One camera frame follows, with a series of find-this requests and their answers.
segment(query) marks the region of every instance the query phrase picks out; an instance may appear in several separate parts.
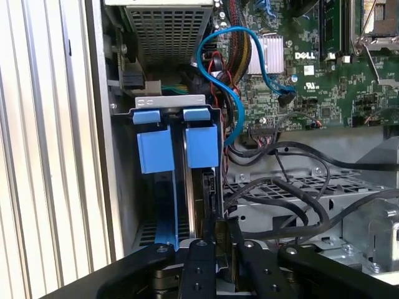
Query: perforated metal panel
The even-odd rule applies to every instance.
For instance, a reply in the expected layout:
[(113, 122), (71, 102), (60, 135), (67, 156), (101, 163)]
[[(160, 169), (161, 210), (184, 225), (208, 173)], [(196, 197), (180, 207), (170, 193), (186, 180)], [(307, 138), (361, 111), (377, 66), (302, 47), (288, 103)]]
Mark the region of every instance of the perforated metal panel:
[[(324, 184), (324, 176), (306, 176), (303, 178), (292, 178), (291, 182), (301, 188), (305, 192), (314, 193), (316, 195)], [(234, 188), (243, 187), (246, 183), (231, 184)], [(231, 191), (225, 187), (225, 193), (229, 194)], [(325, 190), (323, 196), (330, 196), (333, 194), (353, 194), (365, 191), (381, 191), (381, 187), (371, 183), (365, 183), (356, 178), (354, 174), (335, 174), (331, 175), (328, 188)], [(264, 185), (253, 189), (250, 194), (259, 198), (265, 199), (292, 199), (292, 195), (275, 185)]]
[(130, 25), (148, 64), (190, 62), (212, 11), (209, 6), (128, 6)]

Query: green circuit board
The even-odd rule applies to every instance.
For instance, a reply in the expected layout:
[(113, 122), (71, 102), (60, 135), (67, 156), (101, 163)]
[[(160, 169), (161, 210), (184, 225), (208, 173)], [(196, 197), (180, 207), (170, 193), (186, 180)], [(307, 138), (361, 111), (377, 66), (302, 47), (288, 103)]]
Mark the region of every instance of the green circuit board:
[[(278, 119), (293, 111), (315, 116), (322, 122), (323, 128), (363, 126), (364, 119), (371, 113), (381, 108), (399, 107), (398, 91), (374, 81), (364, 55), (356, 57), (351, 64), (320, 60), (319, 5), (306, 16), (294, 19), (283, 16), (285, 3), (284, 0), (271, 0), (272, 11), (277, 15), (273, 18), (265, 11), (256, 10), (255, 1), (250, 0), (244, 16), (248, 27), (259, 36), (272, 32), (283, 36), (285, 72), (273, 79), (293, 85), (297, 96), (287, 107), (281, 108), (277, 95), (271, 93), (260, 75), (245, 75), (239, 84), (246, 114), (244, 130), (260, 121), (273, 126)], [(223, 28), (226, 20), (219, 17), (219, 12), (216, 22)], [(334, 43), (330, 42), (327, 46), (334, 48)], [(225, 57), (228, 56), (228, 36), (219, 40), (218, 49)], [(397, 55), (373, 53), (373, 60), (380, 78), (399, 81)], [(368, 125), (393, 125), (398, 122), (399, 112), (391, 110), (374, 117)], [(308, 128), (309, 121), (305, 118), (291, 119), (284, 127), (285, 130)]]

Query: capacitor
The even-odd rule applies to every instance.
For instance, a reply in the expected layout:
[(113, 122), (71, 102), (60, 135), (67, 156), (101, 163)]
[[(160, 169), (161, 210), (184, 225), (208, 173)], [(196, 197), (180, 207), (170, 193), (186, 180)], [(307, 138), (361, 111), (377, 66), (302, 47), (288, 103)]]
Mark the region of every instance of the capacitor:
[(297, 83), (298, 82), (298, 76), (297, 75), (292, 75), (290, 78), (291, 83)]
[(335, 66), (334, 63), (332, 63), (332, 64), (330, 64), (330, 65), (327, 66), (327, 71), (328, 71), (329, 73), (334, 72), (335, 69), (336, 69), (336, 66)]

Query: dell logo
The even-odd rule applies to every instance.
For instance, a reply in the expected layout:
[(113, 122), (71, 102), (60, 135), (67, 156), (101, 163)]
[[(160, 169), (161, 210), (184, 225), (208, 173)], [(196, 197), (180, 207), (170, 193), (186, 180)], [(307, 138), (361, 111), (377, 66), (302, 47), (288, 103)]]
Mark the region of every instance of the dell logo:
[(313, 52), (295, 52), (295, 59), (316, 59)]

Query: metal side panel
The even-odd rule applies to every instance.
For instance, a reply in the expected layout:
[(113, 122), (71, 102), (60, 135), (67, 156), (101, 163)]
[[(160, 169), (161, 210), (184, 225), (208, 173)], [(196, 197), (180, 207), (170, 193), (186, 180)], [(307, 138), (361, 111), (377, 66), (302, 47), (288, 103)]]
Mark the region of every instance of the metal side panel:
[(0, 1), (1, 298), (111, 261), (83, 1)]

